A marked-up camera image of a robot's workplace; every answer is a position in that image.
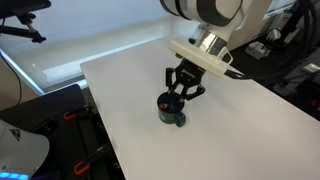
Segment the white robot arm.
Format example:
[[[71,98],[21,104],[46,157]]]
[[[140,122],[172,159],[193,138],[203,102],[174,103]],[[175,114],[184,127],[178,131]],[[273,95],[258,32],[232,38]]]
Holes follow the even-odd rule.
[[[199,22],[191,39],[175,37],[169,48],[182,59],[176,68],[166,69],[166,94],[173,102],[191,100],[205,92],[201,79],[205,72],[233,79],[262,78],[243,75],[228,67],[223,57],[235,29],[245,19],[254,0],[159,0],[168,13]]]

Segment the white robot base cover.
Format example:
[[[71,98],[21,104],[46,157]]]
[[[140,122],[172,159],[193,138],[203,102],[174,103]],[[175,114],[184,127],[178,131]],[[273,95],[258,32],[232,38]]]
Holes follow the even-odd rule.
[[[31,180],[49,149],[45,136],[0,120],[0,180]]]

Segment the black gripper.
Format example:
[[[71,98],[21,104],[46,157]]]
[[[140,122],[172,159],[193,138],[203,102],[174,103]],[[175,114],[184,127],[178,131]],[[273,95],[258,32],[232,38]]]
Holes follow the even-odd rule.
[[[173,95],[177,88],[177,82],[173,80],[174,73],[176,73],[177,82],[183,85],[179,102],[190,101],[205,93],[206,89],[200,84],[205,70],[187,59],[183,59],[175,69],[171,67],[166,69],[165,84],[168,88],[168,94]],[[189,87],[193,86],[195,91],[189,93]]]

